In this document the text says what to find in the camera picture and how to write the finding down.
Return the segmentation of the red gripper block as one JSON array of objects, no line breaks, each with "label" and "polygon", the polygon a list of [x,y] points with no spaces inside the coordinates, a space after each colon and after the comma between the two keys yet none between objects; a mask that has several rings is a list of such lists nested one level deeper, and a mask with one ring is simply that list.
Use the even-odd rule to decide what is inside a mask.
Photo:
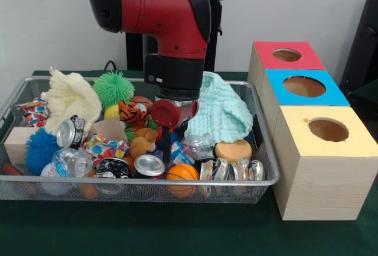
[{"label": "red gripper block", "polygon": [[188,128],[188,120],[195,117],[199,109],[199,103],[194,101],[173,101],[169,99],[158,99],[151,108],[153,121],[162,126],[162,137],[164,139],[163,163],[169,163],[171,159],[171,137],[170,129],[177,127],[177,140],[182,141]]}]

